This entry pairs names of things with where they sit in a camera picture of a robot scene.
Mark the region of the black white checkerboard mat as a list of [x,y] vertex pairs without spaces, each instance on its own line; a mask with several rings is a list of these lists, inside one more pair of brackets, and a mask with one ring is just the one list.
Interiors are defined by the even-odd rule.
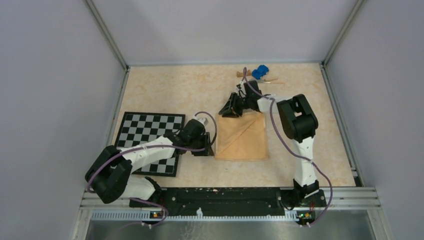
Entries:
[[[151,142],[168,132],[183,128],[186,116],[174,113],[130,112],[123,114],[114,145],[129,148]],[[179,158],[161,159],[145,165],[135,175],[175,177]]]

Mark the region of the orange cloth napkin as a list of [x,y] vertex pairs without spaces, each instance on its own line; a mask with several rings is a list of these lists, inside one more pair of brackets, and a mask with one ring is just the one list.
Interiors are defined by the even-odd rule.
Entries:
[[263,113],[217,118],[215,159],[223,161],[265,161],[269,158],[266,121]]

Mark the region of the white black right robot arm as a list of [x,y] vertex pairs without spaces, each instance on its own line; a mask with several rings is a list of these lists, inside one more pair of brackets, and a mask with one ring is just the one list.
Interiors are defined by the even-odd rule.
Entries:
[[313,143],[319,122],[306,96],[298,94],[284,98],[262,94],[256,80],[239,84],[237,88],[238,92],[230,94],[219,115],[224,118],[239,118],[245,110],[278,113],[283,132],[294,144],[294,150],[290,153],[297,159],[293,200],[299,206],[307,206],[320,187],[312,164]]

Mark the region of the blue toy car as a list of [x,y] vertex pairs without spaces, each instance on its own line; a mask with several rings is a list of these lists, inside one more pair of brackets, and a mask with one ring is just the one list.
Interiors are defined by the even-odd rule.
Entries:
[[269,72],[269,68],[262,64],[259,65],[256,69],[251,72],[251,76],[256,80],[260,80],[263,76],[265,76]]

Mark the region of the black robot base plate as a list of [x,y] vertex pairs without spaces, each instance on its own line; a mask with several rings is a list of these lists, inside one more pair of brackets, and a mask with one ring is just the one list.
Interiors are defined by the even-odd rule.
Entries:
[[289,210],[326,207],[324,191],[299,199],[292,187],[169,187],[154,194],[153,202],[171,217],[283,216]]

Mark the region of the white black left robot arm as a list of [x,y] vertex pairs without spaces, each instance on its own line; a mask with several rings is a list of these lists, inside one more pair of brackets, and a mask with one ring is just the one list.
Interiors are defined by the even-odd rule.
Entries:
[[160,187],[151,178],[133,178],[136,171],[159,160],[190,152],[194,156],[213,156],[208,120],[194,117],[176,132],[168,132],[150,142],[118,149],[105,147],[86,172],[87,191],[97,194],[104,204],[119,198],[142,200],[154,207],[160,202]]

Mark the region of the small brown wooden piece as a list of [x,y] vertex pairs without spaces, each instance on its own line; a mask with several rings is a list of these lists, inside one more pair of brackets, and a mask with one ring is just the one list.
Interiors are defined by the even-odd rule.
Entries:
[[246,73],[241,72],[241,71],[237,71],[236,72],[236,77],[237,78],[242,78],[243,76],[251,76],[251,75],[252,75],[252,72],[249,69],[246,71]]

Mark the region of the aluminium front frame rail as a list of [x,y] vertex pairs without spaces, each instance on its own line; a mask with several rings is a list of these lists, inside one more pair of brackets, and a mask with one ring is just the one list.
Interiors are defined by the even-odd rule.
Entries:
[[290,187],[175,188],[158,206],[85,193],[74,240],[391,240],[373,187],[323,187],[297,199]]

